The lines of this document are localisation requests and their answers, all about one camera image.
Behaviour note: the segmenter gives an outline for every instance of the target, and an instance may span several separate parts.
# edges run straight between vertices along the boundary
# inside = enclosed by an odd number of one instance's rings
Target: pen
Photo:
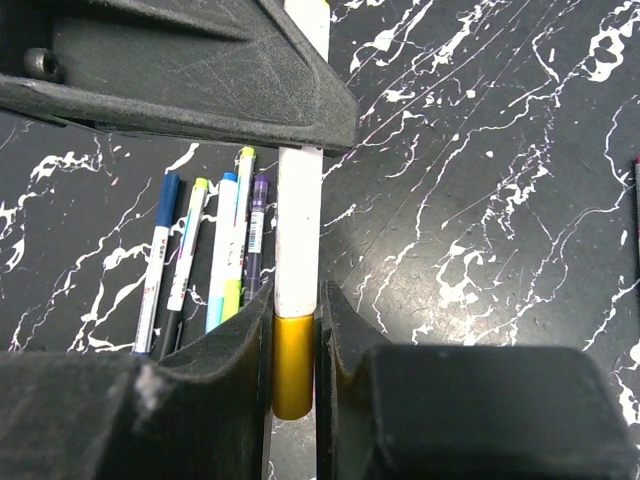
[[[240,291],[242,290],[242,267],[244,264],[244,243],[247,238],[247,205],[251,190],[251,175],[256,152],[244,147],[238,166],[238,202],[233,227],[229,261],[227,262],[227,281],[224,286],[224,304],[222,321],[226,322],[240,309]]]
[[[227,262],[231,234],[236,218],[238,199],[238,177],[235,173],[225,172],[218,188],[218,213],[216,215],[216,236],[211,259],[211,277],[209,279],[209,299],[207,301],[206,332],[216,328],[222,322],[224,304],[224,286],[227,279]]]
[[[264,212],[267,207],[269,180],[266,175],[256,175],[253,183],[251,201],[251,220],[249,222],[249,244],[247,246],[247,271],[244,278],[244,304],[246,305],[260,290],[260,271],[262,270],[262,233],[264,231]]]
[[[182,306],[184,304],[184,296],[189,283],[189,274],[191,273],[191,264],[193,263],[193,254],[196,249],[196,240],[198,238],[198,230],[200,229],[200,220],[204,210],[204,203],[209,192],[209,180],[206,178],[197,178],[196,183],[191,190],[191,198],[189,199],[189,213],[182,235],[180,244],[180,252],[178,253],[178,261],[176,262],[176,271],[173,275],[173,283],[171,284],[171,293],[167,302],[167,320],[165,321],[162,331],[162,344],[160,350],[160,358],[170,355],[176,350],[180,334],[182,333]]]
[[[162,191],[160,192],[160,202],[156,214],[156,228],[153,231],[153,241],[151,242],[151,253],[149,264],[144,280],[144,291],[142,294],[142,306],[138,317],[138,330],[136,340],[133,344],[133,352],[146,355],[151,349],[151,338],[153,335],[153,324],[156,319],[156,309],[158,307],[158,294],[160,293],[160,283],[162,281],[162,270],[164,269],[164,258],[167,253],[167,240],[173,218],[173,209],[176,204],[180,177],[174,173],[164,176],[162,181]]]

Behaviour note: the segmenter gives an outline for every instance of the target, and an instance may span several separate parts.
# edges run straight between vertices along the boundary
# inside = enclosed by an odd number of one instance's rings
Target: barcode
[[[264,213],[253,212],[249,225],[249,253],[262,251],[262,228],[264,226]]]

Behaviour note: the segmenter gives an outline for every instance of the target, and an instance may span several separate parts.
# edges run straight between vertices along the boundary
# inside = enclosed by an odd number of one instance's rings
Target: black marble surface
[[[321,277],[396,342],[586,351],[640,443],[640,2],[351,0],[332,28],[361,143],[326,161]],[[0,147],[0,345],[127,351],[165,169],[217,180],[238,146],[1,116]],[[258,154],[275,179],[277,152]],[[203,330],[214,207],[187,342]],[[313,437],[312,415],[276,423],[270,478],[313,478]]]

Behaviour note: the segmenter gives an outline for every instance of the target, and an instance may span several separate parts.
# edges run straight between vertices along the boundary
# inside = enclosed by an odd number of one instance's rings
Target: white marker
[[[149,255],[149,264],[144,281],[138,331],[133,345],[133,353],[141,355],[148,354],[151,348],[153,325],[158,307],[158,294],[160,293],[162,270],[164,269],[164,257],[167,254],[167,240],[169,239],[169,230],[171,229],[171,220],[179,185],[180,177],[178,175],[169,173],[164,176],[156,215],[156,228],[153,232],[153,242],[151,243],[151,255]]]
[[[284,8],[327,60],[329,5],[322,0],[285,0]],[[283,420],[306,415],[313,398],[313,313],[318,301],[323,153],[314,147],[280,149],[273,411]]]
[[[218,189],[216,237],[213,243],[213,258],[211,259],[207,323],[205,327],[207,333],[222,322],[224,285],[227,279],[227,262],[229,260],[233,224],[236,220],[237,200],[238,177],[236,177],[235,173],[225,172],[222,175]]]

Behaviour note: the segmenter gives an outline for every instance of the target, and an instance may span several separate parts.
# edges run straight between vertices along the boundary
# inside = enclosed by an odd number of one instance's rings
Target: screw hole
[[[56,55],[46,48],[31,48],[24,57],[24,66],[31,78],[46,82],[62,81],[62,67]]]
[[[58,59],[53,53],[47,52],[44,54],[44,58],[42,59],[42,66],[44,68],[44,73],[55,76],[58,71]]]

